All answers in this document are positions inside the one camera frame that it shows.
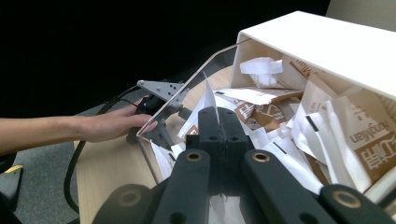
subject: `table surface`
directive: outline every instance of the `table surface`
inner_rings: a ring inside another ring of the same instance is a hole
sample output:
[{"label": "table surface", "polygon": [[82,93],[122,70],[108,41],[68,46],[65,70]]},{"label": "table surface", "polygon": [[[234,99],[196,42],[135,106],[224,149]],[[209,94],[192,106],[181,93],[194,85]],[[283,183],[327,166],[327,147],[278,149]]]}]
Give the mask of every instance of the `table surface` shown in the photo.
[{"label": "table surface", "polygon": [[[212,89],[229,88],[231,72],[230,66],[211,76]],[[201,97],[198,91],[204,89],[205,82],[202,82],[189,92],[185,100],[189,108]],[[76,166],[81,224],[93,222],[97,211],[115,189],[126,184],[156,186],[137,140],[130,139],[127,141],[127,136],[122,136],[101,143],[86,143]]]}]

